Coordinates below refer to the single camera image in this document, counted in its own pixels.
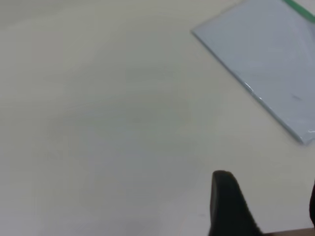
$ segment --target green edge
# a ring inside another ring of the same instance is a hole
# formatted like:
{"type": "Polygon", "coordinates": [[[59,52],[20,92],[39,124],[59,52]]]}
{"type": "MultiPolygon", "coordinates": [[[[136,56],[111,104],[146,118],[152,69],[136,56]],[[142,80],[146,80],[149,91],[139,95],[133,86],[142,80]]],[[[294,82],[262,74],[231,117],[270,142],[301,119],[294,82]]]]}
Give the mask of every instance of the green edge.
{"type": "Polygon", "coordinates": [[[315,23],[315,16],[306,10],[301,5],[297,4],[294,0],[284,0],[289,6],[291,6],[294,10],[296,10],[301,16],[306,18],[312,23],[315,23]]]}

